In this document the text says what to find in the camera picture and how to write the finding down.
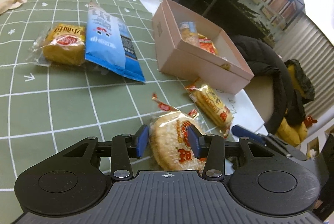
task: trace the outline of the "green grid tablecloth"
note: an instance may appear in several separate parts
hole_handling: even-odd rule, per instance
[[[146,84],[112,72],[61,70],[25,62],[45,25],[85,25],[90,1],[28,0],[0,16],[1,224],[22,213],[13,191],[19,174],[88,136],[105,141],[134,134],[142,123],[149,123],[152,92],[184,112],[194,108],[184,91],[187,82],[158,71],[152,14],[140,0],[92,1],[128,25]],[[217,131],[207,117],[203,119],[205,131]],[[143,159],[132,160],[132,167],[134,173],[158,168],[149,148]],[[102,159],[100,170],[109,169],[109,159]]]

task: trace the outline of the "plastic wrapper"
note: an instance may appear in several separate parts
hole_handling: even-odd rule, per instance
[[[85,62],[85,28],[58,24],[45,28],[30,49],[28,62],[80,66]]]
[[[180,29],[181,37],[184,41],[194,46],[200,47],[199,41],[198,41],[198,34],[196,30],[196,24],[194,22],[191,22],[191,21],[181,22],[179,25],[179,29]]]
[[[234,116],[216,92],[201,79],[185,89],[193,102],[219,127],[222,136],[227,138]]]
[[[218,54],[217,49],[214,46],[213,42],[206,36],[199,33],[198,42],[199,42],[199,47],[201,49],[205,49],[206,51],[211,52],[212,54]]]
[[[126,24],[90,3],[85,59],[118,75],[145,82]]]
[[[202,173],[206,158],[197,159],[194,156],[187,131],[187,127],[193,124],[205,135],[197,110],[185,114],[159,101],[156,94],[152,95],[152,99],[163,111],[152,117],[150,125],[150,144],[157,163],[166,171],[199,170]]]

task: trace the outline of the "window blind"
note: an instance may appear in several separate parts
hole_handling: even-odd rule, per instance
[[[283,61],[297,59],[315,87],[315,100],[306,115],[319,118],[334,105],[334,46],[303,13],[274,48]]]

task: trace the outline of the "packaged biscuit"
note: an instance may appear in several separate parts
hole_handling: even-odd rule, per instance
[[[227,138],[233,115],[215,91],[201,79],[185,89],[193,102],[219,127],[223,137]]]
[[[198,34],[198,42],[201,49],[205,49],[212,54],[218,54],[216,47],[214,46],[213,42],[208,39],[206,36],[202,34]]]
[[[156,94],[152,95],[152,99],[160,109],[155,113],[158,116],[153,116],[150,127],[150,144],[157,163],[166,171],[199,170],[202,173],[206,158],[197,159],[194,156],[187,131],[187,127],[193,124],[205,135],[197,110],[185,114],[159,101]]]
[[[199,47],[196,24],[194,22],[181,22],[179,25],[181,37],[184,41]]]
[[[85,28],[61,23],[43,30],[27,61],[45,66],[51,63],[82,65],[85,62]]]

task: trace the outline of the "open box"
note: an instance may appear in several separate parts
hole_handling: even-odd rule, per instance
[[[213,41],[218,55],[182,40],[178,25],[196,23],[197,32]],[[254,77],[225,31],[211,21],[171,0],[164,0],[153,19],[159,70],[182,79],[198,77],[213,88],[236,94]]]

